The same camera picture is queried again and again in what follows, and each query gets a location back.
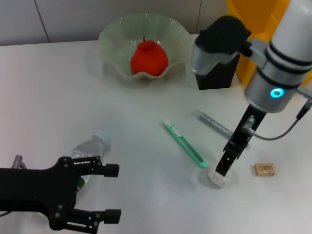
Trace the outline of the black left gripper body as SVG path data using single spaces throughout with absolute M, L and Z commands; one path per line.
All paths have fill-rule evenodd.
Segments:
M 76 202 L 78 173 L 70 157 L 48 169 L 0 170 L 0 210 L 42 213 L 52 230 L 66 229 Z

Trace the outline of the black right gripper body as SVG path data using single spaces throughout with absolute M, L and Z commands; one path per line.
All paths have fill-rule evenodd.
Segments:
M 233 153 L 235 156 L 240 156 L 252 137 L 246 130 L 243 129 L 243 125 L 250 117 L 253 117 L 254 123 L 252 125 L 252 130 L 256 131 L 265 115 L 266 112 L 262 112 L 249 105 L 234 133 L 224 147 L 224 154 Z

